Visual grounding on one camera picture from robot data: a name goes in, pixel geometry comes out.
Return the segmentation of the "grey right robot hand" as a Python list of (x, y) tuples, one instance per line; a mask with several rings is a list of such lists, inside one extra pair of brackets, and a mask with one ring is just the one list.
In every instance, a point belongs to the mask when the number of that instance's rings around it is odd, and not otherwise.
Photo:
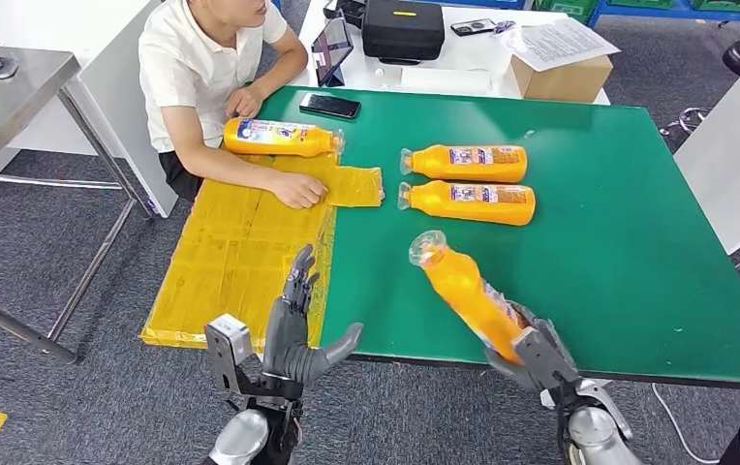
[[(508, 301), (508, 306), (521, 315), (521, 319), (524, 323), (529, 323), (533, 328), (539, 330), (548, 342), (554, 346), (560, 356), (570, 365), (573, 365), (573, 359), (569, 351), (564, 346), (554, 324), (549, 319), (537, 317), (526, 306), (513, 300)], [(507, 376), (509, 379), (517, 382), (524, 388), (534, 388), (537, 390), (544, 390), (546, 388), (546, 385), (544, 385), (537, 376), (532, 374), (527, 367), (502, 358), (498, 352), (488, 347), (485, 347), (483, 352), (492, 368)]]

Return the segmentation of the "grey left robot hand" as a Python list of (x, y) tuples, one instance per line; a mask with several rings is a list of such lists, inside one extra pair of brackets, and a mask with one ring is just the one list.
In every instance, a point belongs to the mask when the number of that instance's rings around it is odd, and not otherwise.
[(294, 257), (282, 293), (274, 300), (265, 330), (262, 369), (265, 374), (300, 384), (315, 381), (356, 349), (362, 323), (353, 323), (336, 341), (313, 348), (308, 343), (308, 310), (319, 279), (312, 274), (313, 246), (305, 245)]

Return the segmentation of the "seated person's right hand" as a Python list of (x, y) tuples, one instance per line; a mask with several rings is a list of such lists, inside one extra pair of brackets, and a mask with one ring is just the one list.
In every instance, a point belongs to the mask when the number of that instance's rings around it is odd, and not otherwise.
[(283, 204), (293, 209), (311, 208), (327, 194), (325, 185), (310, 175), (277, 171), (267, 189)]

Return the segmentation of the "seated person's left hand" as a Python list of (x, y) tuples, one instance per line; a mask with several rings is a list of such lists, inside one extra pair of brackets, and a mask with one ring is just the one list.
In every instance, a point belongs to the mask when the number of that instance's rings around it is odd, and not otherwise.
[(233, 91), (228, 99), (227, 118), (254, 118), (262, 108), (264, 95), (256, 85), (248, 85)]

